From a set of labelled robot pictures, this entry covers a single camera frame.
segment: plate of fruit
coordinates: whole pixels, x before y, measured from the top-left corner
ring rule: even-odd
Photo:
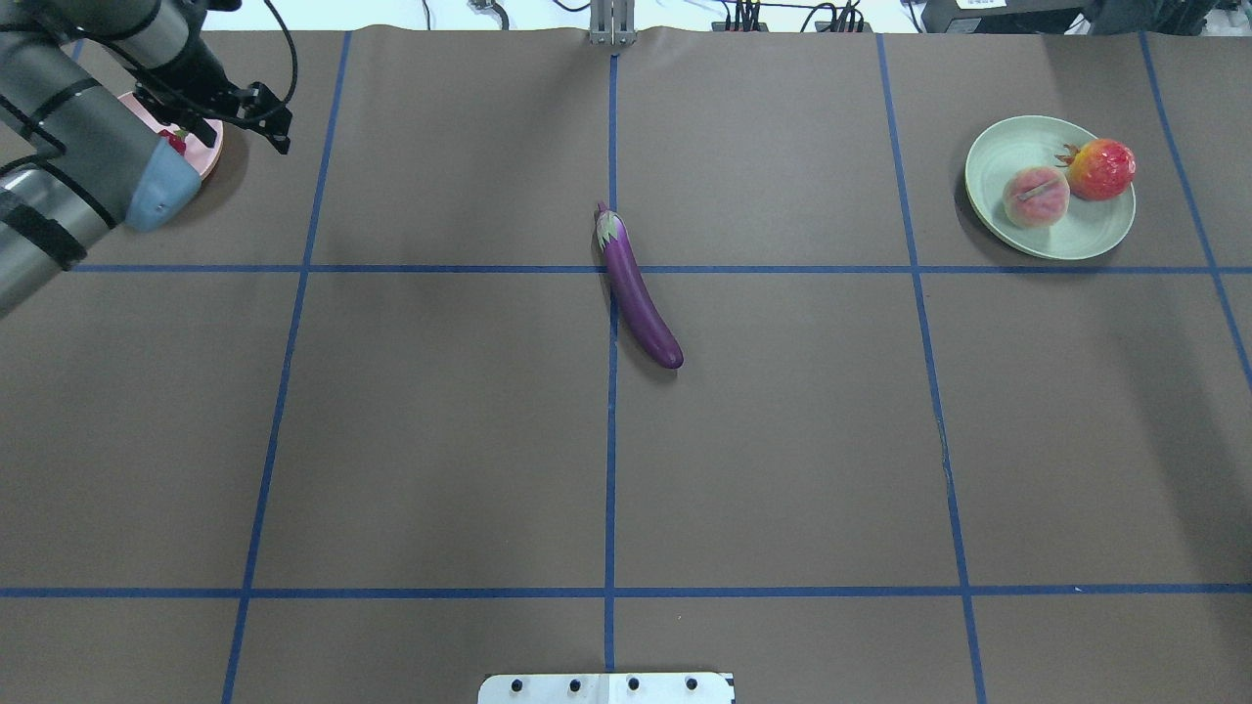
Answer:
[[[204,180],[209,175],[209,172],[213,170],[213,167],[218,165],[218,159],[222,158],[222,142],[225,137],[220,120],[205,120],[213,128],[213,132],[218,133],[217,144],[208,147],[197,139],[194,134],[188,133],[178,125],[167,127],[156,122],[156,118],[148,113],[148,109],[139,103],[134,93],[125,93],[118,96],[118,100],[143,120],[148,125],[148,129],[163,137],[175,152],[187,159],[188,164],[195,167],[197,173],[200,174],[200,180]]]
[[[1000,120],[965,158],[969,202],[997,237],[1044,259],[1088,259],[1134,222],[1134,154],[1057,118]]]

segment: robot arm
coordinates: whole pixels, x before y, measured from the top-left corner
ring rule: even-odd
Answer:
[[[238,0],[0,0],[0,122],[36,155],[0,173],[0,317],[68,271],[119,223],[164,224],[199,189],[199,175],[61,51],[103,44],[136,78],[135,96],[162,123],[205,144],[222,119],[289,148],[288,95],[239,89],[204,44],[209,9]],[[294,90],[294,46],[293,85]]]

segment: eggplant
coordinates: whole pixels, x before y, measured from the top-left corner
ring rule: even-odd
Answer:
[[[602,200],[596,210],[596,242],[603,254],[608,284],[617,296],[617,307],[626,327],[657,365],[667,370],[681,367],[682,348],[656,312],[652,297],[647,294],[635,253],[630,248],[626,225]]]

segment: white metal plate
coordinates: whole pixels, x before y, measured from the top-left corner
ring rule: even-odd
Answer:
[[[735,704],[735,678],[719,673],[493,675],[478,704]]]

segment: gray metal bracket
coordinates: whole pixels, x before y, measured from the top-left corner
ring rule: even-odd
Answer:
[[[635,44],[635,0],[591,0],[591,43]]]

